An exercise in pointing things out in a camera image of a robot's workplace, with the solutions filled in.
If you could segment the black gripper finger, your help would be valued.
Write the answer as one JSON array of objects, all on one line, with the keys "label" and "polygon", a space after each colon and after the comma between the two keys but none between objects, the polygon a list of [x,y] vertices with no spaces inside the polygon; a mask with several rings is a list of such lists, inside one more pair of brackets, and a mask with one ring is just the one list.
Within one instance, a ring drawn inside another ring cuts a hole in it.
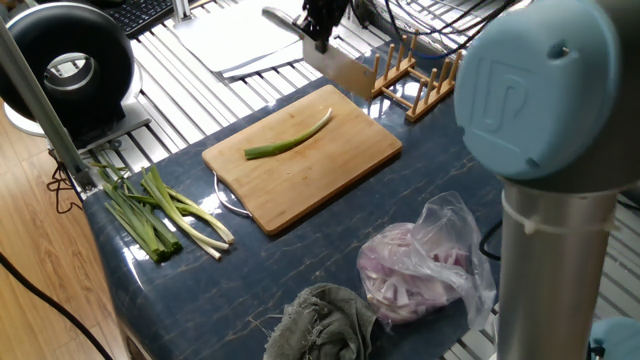
[{"label": "black gripper finger", "polygon": [[299,22],[299,27],[303,33],[313,41],[318,41],[320,39],[320,28],[313,19],[305,17]]},{"label": "black gripper finger", "polygon": [[329,39],[337,24],[334,22],[320,22],[317,25],[316,50],[319,53],[326,53],[329,47]]}]

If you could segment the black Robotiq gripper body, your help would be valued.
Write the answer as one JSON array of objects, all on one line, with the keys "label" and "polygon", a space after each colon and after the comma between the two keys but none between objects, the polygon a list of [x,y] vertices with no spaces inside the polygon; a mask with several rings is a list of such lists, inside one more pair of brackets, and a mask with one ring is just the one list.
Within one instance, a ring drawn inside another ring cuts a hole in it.
[{"label": "black Robotiq gripper body", "polygon": [[337,25],[349,4],[349,0],[304,0],[303,10],[316,25]]}]

